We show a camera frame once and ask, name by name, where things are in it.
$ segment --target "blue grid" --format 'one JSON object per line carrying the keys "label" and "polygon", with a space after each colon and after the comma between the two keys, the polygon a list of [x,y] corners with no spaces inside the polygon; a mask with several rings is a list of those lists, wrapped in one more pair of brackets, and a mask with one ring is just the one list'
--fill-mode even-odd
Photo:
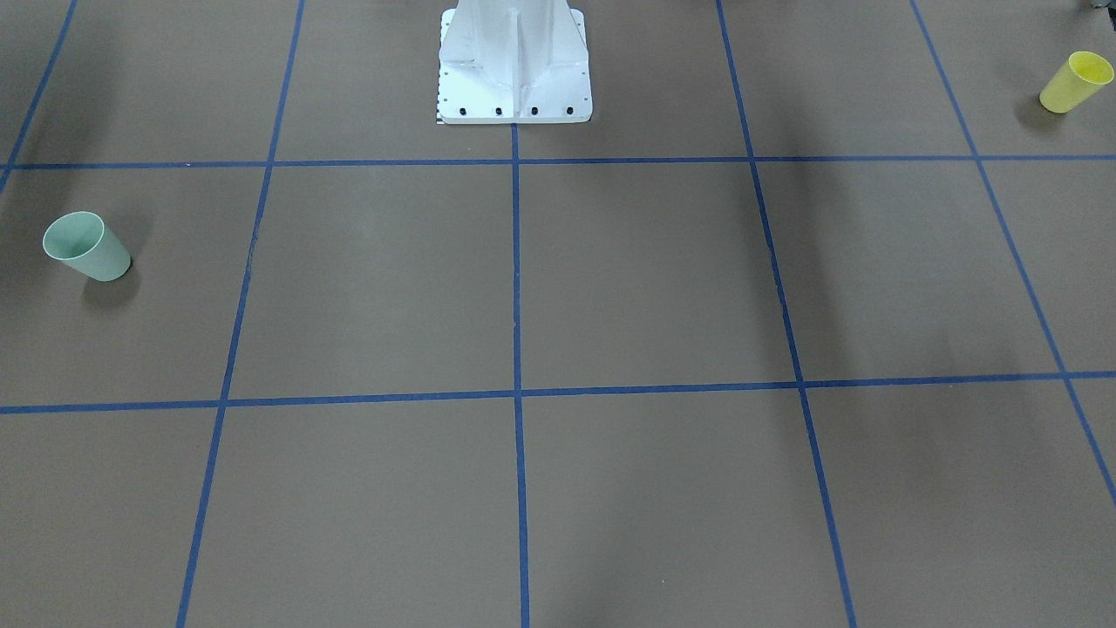
{"label": "blue grid", "polygon": [[[78,0],[70,0],[65,19],[58,32],[58,38],[51,50],[49,60],[44,69],[42,77],[36,88],[35,95],[28,106],[27,114],[20,126],[19,134],[12,146],[7,162],[0,173],[0,193],[3,192],[8,178],[13,171],[22,170],[151,170],[151,168],[176,168],[176,167],[261,167],[263,168],[263,182],[260,189],[259,202],[256,211],[256,219],[252,226],[251,242],[249,244],[248,259],[244,264],[243,280],[240,290],[240,300],[237,307],[237,316],[233,323],[232,337],[229,344],[228,364],[224,379],[222,381],[221,394],[218,399],[199,400],[176,400],[176,402],[137,402],[137,403],[109,403],[109,404],[67,404],[67,405],[33,405],[33,406],[0,406],[0,415],[41,415],[57,413],[104,413],[104,412],[131,412],[131,410],[169,410],[169,409],[215,409],[217,416],[213,425],[213,434],[210,443],[209,457],[205,467],[205,475],[202,483],[201,496],[199,500],[198,514],[194,525],[193,539],[187,559],[185,577],[183,580],[182,597],[179,606],[176,627],[183,628],[186,625],[186,617],[190,606],[190,597],[193,587],[193,578],[196,570],[198,558],[201,551],[201,542],[205,524],[205,513],[209,504],[209,495],[212,487],[213,474],[217,466],[218,452],[221,442],[221,432],[224,424],[224,415],[228,408],[244,407],[268,407],[268,406],[315,406],[315,405],[340,405],[340,404],[384,404],[384,403],[414,403],[414,402],[441,402],[461,399],[512,399],[514,403],[514,432],[516,432],[516,464],[517,464],[517,487],[519,505],[519,568],[520,568],[520,619],[522,628],[530,626],[530,588],[528,574],[528,530],[527,530],[527,468],[523,441],[523,399],[535,397],[568,397],[568,396],[596,396],[596,395],[658,395],[658,394],[691,394],[712,392],[750,392],[750,390],[797,390],[806,426],[810,451],[814,457],[815,472],[818,481],[826,524],[833,547],[834,561],[837,570],[841,595],[844,598],[846,616],[850,628],[856,628],[856,612],[853,603],[852,590],[841,557],[840,541],[834,518],[833,506],[829,500],[825,466],[822,463],[821,450],[814,429],[814,419],[810,412],[809,395],[811,389],[826,388],[860,388],[860,387],[896,387],[896,386],[942,386],[942,385],[980,385],[990,383],[1023,383],[1023,381],[1061,381],[1069,399],[1074,406],[1086,441],[1096,460],[1098,471],[1108,489],[1109,496],[1116,504],[1116,485],[1114,485],[1112,474],[1100,452],[1100,448],[1093,434],[1093,428],[1077,397],[1074,386],[1075,381],[1095,379],[1116,379],[1116,370],[1113,371],[1069,371],[1058,350],[1058,345],[1054,334],[1047,322],[1045,312],[1038,298],[1038,293],[1031,283],[1027,268],[1023,263],[1014,238],[1011,234],[1008,221],[1000,207],[995,190],[988,176],[984,162],[988,161],[1116,161],[1116,154],[981,154],[965,122],[964,114],[956,99],[949,76],[942,65],[941,58],[934,46],[930,30],[926,27],[922,12],[918,9],[917,0],[908,0],[914,19],[917,21],[927,49],[933,58],[942,84],[953,106],[958,123],[964,134],[969,145],[969,154],[958,155],[757,155],[754,153],[751,134],[748,126],[748,116],[744,107],[743,93],[740,87],[739,77],[735,69],[735,60],[732,55],[732,44],[724,17],[722,0],[715,0],[718,19],[720,21],[721,35],[724,44],[725,57],[732,79],[733,93],[737,99],[737,108],[740,116],[741,133],[747,154],[725,156],[647,156],[647,157],[590,157],[590,158],[526,158],[519,155],[519,129],[511,126],[511,157],[510,158],[408,158],[408,160],[277,160],[276,152],[279,144],[279,135],[282,127],[283,109],[286,107],[287,94],[290,87],[291,73],[295,66],[298,49],[299,32],[301,30],[302,15],[306,8],[306,0],[298,1],[298,10],[295,17],[294,30],[291,33],[290,48],[287,56],[287,65],[283,74],[282,88],[279,95],[279,103],[276,109],[275,124],[271,134],[271,143],[268,151],[268,158],[263,161],[196,161],[196,162],[108,162],[108,163],[17,163],[17,157],[22,148],[30,129],[31,120],[38,108],[39,102],[46,90],[51,71],[57,62],[66,35]],[[780,162],[918,162],[918,161],[952,161],[972,162],[981,174],[984,189],[988,192],[989,201],[995,213],[997,220],[1003,232],[1003,236],[1011,251],[1016,267],[1026,286],[1028,296],[1035,310],[1035,316],[1046,337],[1050,354],[1058,368],[1056,373],[1037,374],[997,374],[978,376],[944,376],[944,377],[914,377],[914,378],[874,378],[874,379],[846,379],[846,380],[807,380],[802,376],[799,361],[798,349],[795,342],[793,326],[791,323],[790,310],[787,305],[786,292],[783,290],[782,277],[779,271],[779,259],[776,251],[776,243],[771,233],[771,228],[767,215],[767,205],[763,197],[762,183],[759,174],[759,163]],[[787,337],[788,351],[790,354],[793,368],[793,381],[770,381],[770,383],[724,383],[724,384],[702,384],[702,385],[662,385],[662,386],[626,386],[626,387],[581,387],[581,388],[523,388],[522,386],[522,357],[521,357],[521,277],[520,277],[520,166],[528,165],[564,165],[564,164],[629,164],[629,163],[741,163],[748,164],[752,183],[756,191],[756,199],[759,206],[760,219],[763,225],[763,235],[770,251],[770,262],[772,278],[776,283],[779,303],[782,309],[783,329]],[[259,239],[259,228],[263,219],[267,206],[268,190],[271,175],[276,167],[344,167],[344,166],[393,166],[393,165],[430,165],[430,166],[452,166],[452,165],[493,165],[510,166],[512,173],[512,254],[513,254],[513,388],[506,390],[482,390],[482,392],[445,392],[445,393],[417,393],[417,394],[392,394],[392,395],[347,395],[347,396],[321,396],[321,397],[280,397],[280,398],[230,398],[229,393],[232,384],[233,371],[235,369],[237,350],[240,341],[241,327],[243,325],[244,310],[248,303],[249,287],[252,274],[252,254]]]}

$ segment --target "teal cup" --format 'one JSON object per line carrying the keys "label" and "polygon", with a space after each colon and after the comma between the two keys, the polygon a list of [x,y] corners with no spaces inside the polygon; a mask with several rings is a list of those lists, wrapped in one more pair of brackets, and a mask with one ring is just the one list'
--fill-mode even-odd
{"label": "teal cup", "polygon": [[112,281],[132,265],[127,249],[92,211],[75,211],[51,222],[42,234],[42,250],[98,281]]}

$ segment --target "white object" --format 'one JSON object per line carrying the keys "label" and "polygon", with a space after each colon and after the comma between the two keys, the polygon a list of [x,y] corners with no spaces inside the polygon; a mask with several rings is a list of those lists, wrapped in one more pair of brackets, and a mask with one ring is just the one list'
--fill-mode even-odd
{"label": "white object", "polygon": [[42,250],[98,281],[112,281],[132,265],[127,249],[92,211],[75,211],[51,222],[42,234]]}
{"label": "white object", "polygon": [[437,117],[446,124],[587,122],[585,16],[566,0],[460,0],[442,15]]}

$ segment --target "cup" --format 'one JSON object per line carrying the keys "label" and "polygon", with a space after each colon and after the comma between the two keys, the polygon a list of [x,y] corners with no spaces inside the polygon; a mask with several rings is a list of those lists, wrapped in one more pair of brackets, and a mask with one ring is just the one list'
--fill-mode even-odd
{"label": "cup", "polygon": [[42,250],[98,281],[112,281],[132,265],[121,240],[92,211],[67,213],[42,233]]}
{"label": "cup", "polygon": [[1080,50],[1069,56],[1039,94],[1048,110],[1066,113],[1113,80],[1113,66],[1095,52]]}

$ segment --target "gray tile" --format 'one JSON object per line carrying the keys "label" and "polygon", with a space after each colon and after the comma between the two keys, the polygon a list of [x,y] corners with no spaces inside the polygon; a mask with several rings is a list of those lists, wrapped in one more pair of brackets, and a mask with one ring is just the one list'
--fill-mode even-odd
{"label": "gray tile", "polygon": [[1116,381],[1077,380],[1074,389],[1112,474],[1116,471]]}
{"label": "gray tile", "polygon": [[1116,163],[985,163],[1066,367],[1116,369]]}
{"label": "gray tile", "polygon": [[[0,197],[0,399],[213,399],[260,191],[257,168],[30,171]],[[64,213],[100,214],[132,252],[119,279],[42,252]]]}
{"label": "gray tile", "polygon": [[278,168],[233,394],[512,386],[504,166]]}
{"label": "gray tile", "polygon": [[453,0],[308,2],[280,158],[508,157],[507,125],[435,124]]}
{"label": "gray tile", "polygon": [[1116,519],[1061,383],[810,394],[859,625],[1116,624]]}
{"label": "gray tile", "polygon": [[42,78],[69,2],[0,2],[0,160],[7,163],[27,107]]}
{"label": "gray tile", "polygon": [[1067,115],[1038,94],[1075,50],[1116,61],[1106,11],[1077,0],[920,2],[977,148],[995,153],[1112,153],[1116,89]]}
{"label": "gray tile", "polygon": [[846,626],[796,393],[525,406],[532,626]]}
{"label": "gray tile", "polygon": [[19,161],[266,158],[295,8],[79,3]]}
{"label": "gray tile", "polygon": [[577,0],[585,12],[593,119],[522,125],[526,157],[744,153],[712,2]]}
{"label": "gray tile", "polygon": [[725,18],[757,154],[969,154],[907,2],[725,2]]}
{"label": "gray tile", "polygon": [[7,628],[171,626],[213,410],[0,418]]}
{"label": "gray tile", "polygon": [[229,412],[190,626],[519,619],[509,400]]}
{"label": "gray tile", "polygon": [[1055,370],[972,163],[761,172],[807,378]]}
{"label": "gray tile", "polygon": [[745,164],[521,176],[526,386],[793,379]]}

